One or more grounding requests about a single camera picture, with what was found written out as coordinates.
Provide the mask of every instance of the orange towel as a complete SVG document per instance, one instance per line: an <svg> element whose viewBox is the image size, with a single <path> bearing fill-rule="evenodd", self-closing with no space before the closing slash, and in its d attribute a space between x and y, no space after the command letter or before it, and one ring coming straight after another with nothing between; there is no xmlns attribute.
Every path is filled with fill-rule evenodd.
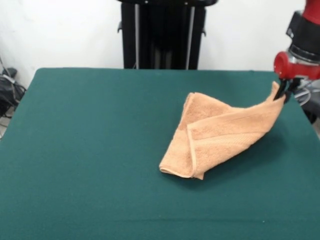
<svg viewBox="0 0 320 240"><path fill-rule="evenodd" d="M203 180L209 169L248 149L273 127L285 97L274 100L276 82L266 101L249 108L231 107L201 93L190 93L160 171Z"/></svg>

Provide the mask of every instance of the black bag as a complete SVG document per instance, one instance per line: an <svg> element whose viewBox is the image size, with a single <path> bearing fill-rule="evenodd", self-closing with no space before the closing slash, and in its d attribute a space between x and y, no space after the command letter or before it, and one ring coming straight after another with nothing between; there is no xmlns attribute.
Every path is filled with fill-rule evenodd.
<svg viewBox="0 0 320 240"><path fill-rule="evenodd" d="M2 117L9 108L15 110L20 100L25 94L26 89L19 85L14 79L0 75L0 117Z"/></svg>

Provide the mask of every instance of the green felt surface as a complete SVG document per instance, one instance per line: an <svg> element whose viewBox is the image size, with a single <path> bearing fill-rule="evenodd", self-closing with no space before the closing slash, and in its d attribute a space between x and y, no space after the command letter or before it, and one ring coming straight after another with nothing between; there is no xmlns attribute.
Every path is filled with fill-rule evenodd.
<svg viewBox="0 0 320 240"><path fill-rule="evenodd" d="M0 143L0 240L319 240L320 142L293 99L203 181L159 171L189 92L248 107L274 79L39 70Z"/></svg>

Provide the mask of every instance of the white wall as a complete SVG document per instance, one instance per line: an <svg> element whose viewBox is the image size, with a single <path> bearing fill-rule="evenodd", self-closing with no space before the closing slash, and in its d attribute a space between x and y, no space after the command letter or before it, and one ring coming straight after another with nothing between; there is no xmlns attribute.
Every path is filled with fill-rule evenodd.
<svg viewBox="0 0 320 240"><path fill-rule="evenodd" d="M272 70L305 0L220 0L208 7L199 69ZM122 68L116 0L0 0L0 55L28 86L41 67Z"/></svg>

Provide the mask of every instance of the cable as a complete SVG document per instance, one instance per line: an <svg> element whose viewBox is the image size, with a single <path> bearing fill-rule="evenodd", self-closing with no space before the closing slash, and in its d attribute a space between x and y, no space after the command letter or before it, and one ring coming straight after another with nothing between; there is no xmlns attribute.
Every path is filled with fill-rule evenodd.
<svg viewBox="0 0 320 240"><path fill-rule="evenodd" d="M308 87L309 85L311 85L314 81L312 81L312 80L306 80L306 79L304 79L307 83L306 84L304 84L304 85L301 85L301 86L299 86L298 87L298 89L303 89L303 88L306 88L306 87Z"/></svg>
<svg viewBox="0 0 320 240"><path fill-rule="evenodd" d="M16 105L15 104L13 104L12 102L10 102L9 100L8 100L8 98L6 98L5 96L3 96L3 95L0 95L0 99L3 99L4 101L6 101L8 104L10 104L12 107L16 107Z"/></svg>
<svg viewBox="0 0 320 240"><path fill-rule="evenodd" d="M15 82L15 85L18 86L19 88L22 88L24 93L27 91L27 89L24 86L20 85L19 83Z"/></svg>
<svg viewBox="0 0 320 240"><path fill-rule="evenodd" d="M304 92L300 92L300 93L294 95L295 99L298 99L298 98L301 98L301 97L303 97L303 96L305 96L305 95L308 95L307 98L306 98L304 101L300 102L300 106L303 106L303 105L305 105L307 102L309 102L310 99L311 99L311 95L312 95L313 93L320 93L320 89L314 89L314 90L312 90L312 91L310 91L309 89L307 89L307 88L305 88L305 87L303 87L302 89L304 90Z"/></svg>
<svg viewBox="0 0 320 240"><path fill-rule="evenodd" d="M4 78L4 79L7 79L7 80L8 80L10 83L12 83L12 84L15 84L15 83L16 83L16 80L14 80L13 78L11 78L10 76L7 76L7 75L2 74L1 77Z"/></svg>
<svg viewBox="0 0 320 240"><path fill-rule="evenodd" d="M14 84L11 83L11 86L12 86L12 94L13 94L13 98L14 100L19 104L20 101L17 99L17 96L16 96L16 93L18 93L16 87Z"/></svg>
<svg viewBox="0 0 320 240"><path fill-rule="evenodd" d="M17 95L19 96L19 99L22 99L22 96L20 95L20 92L19 92L19 90L17 89L17 87L18 87L18 86L16 86L15 84L12 84L12 88L15 89L15 91L14 91L14 90L12 91L12 92L13 92L13 97L14 97L15 99L17 99L17 98L16 98L16 93L17 93Z"/></svg>
<svg viewBox="0 0 320 240"><path fill-rule="evenodd" d="M5 72L8 74L8 76L11 78L11 74L8 71L8 69L4 66L4 63L2 62L1 56L0 56L0 64L1 64L2 68L5 70Z"/></svg>
<svg viewBox="0 0 320 240"><path fill-rule="evenodd" d="M298 101L299 101L298 98L301 98L301 97L303 97L303 96L305 96L305 95L308 95L307 98L306 98L304 101L300 102L300 106L305 105L305 104L306 104L307 102L309 102L309 100L311 99L311 92L310 92L310 90L307 89L307 88L305 88L305 87L303 87L302 89L304 90L304 92L300 92L300 93L294 95L294 98L297 99Z"/></svg>

